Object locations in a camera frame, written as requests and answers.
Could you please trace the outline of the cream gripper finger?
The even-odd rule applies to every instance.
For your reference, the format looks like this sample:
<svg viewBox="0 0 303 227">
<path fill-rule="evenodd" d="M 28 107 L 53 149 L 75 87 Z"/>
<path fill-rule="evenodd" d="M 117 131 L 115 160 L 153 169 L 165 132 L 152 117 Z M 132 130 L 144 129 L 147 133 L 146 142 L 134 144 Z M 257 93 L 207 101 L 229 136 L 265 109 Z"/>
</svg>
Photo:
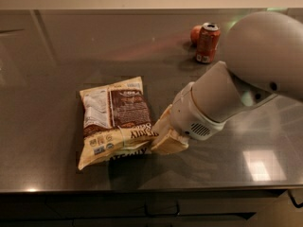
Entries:
<svg viewBox="0 0 303 227">
<path fill-rule="evenodd" d="M 173 129 L 161 132 L 151 143 L 151 151 L 161 155 L 178 153 L 188 148 L 189 138 Z"/>
<path fill-rule="evenodd" d="M 161 114 L 159 119 L 156 121 L 152 130 L 158 134 L 166 133 L 170 129 L 170 109 L 172 105 L 170 104 L 165 111 Z"/>
</svg>

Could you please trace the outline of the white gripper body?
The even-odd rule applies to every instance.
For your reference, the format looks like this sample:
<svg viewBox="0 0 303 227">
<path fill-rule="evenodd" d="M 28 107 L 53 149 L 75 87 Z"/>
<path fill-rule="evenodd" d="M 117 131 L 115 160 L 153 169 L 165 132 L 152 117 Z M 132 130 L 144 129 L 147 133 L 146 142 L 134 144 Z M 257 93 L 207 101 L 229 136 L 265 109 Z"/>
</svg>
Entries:
<svg viewBox="0 0 303 227">
<path fill-rule="evenodd" d="M 170 124 L 175 130 L 192 139 L 204 141 L 221 131 L 225 123 L 207 118 L 196 106 L 190 82 L 175 97 L 170 108 Z"/>
</svg>

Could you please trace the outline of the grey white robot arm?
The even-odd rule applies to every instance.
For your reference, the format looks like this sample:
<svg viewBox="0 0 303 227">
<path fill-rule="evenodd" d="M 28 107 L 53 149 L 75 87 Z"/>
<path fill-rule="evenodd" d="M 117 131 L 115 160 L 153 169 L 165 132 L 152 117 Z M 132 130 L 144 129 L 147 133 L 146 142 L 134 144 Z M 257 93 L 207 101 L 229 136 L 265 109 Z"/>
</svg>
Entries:
<svg viewBox="0 0 303 227">
<path fill-rule="evenodd" d="M 151 151 L 166 155 L 221 131 L 227 120 L 275 96 L 303 99 L 303 24 L 285 14 L 251 13 L 227 32 L 223 59 L 182 89 L 153 127 Z"/>
</svg>

